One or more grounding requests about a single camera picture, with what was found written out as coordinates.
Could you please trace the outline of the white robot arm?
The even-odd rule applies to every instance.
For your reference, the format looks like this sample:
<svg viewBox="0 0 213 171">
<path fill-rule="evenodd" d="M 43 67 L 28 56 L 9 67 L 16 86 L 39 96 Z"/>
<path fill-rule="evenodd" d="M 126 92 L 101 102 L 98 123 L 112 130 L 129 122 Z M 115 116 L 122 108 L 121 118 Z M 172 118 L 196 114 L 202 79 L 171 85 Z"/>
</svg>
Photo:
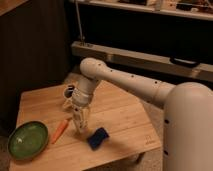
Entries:
<svg viewBox="0 0 213 171">
<path fill-rule="evenodd" d="M 163 171 L 213 171 L 213 90 L 196 82 L 178 85 L 110 68 L 105 62 L 85 58 L 71 103 L 76 129 L 84 131 L 84 109 L 105 80 L 161 108 L 165 126 Z"/>
</svg>

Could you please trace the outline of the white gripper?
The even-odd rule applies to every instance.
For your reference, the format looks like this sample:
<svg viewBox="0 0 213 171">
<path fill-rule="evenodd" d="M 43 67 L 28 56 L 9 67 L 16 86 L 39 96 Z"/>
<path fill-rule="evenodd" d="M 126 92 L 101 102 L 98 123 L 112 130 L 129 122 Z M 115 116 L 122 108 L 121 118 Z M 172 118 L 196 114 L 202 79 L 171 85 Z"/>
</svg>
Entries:
<svg viewBox="0 0 213 171">
<path fill-rule="evenodd" d="M 79 115 L 78 109 L 88 107 L 92 101 L 93 96 L 88 94 L 72 94 L 72 113 L 73 113 L 73 122 L 77 131 L 79 131 Z"/>
</svg>

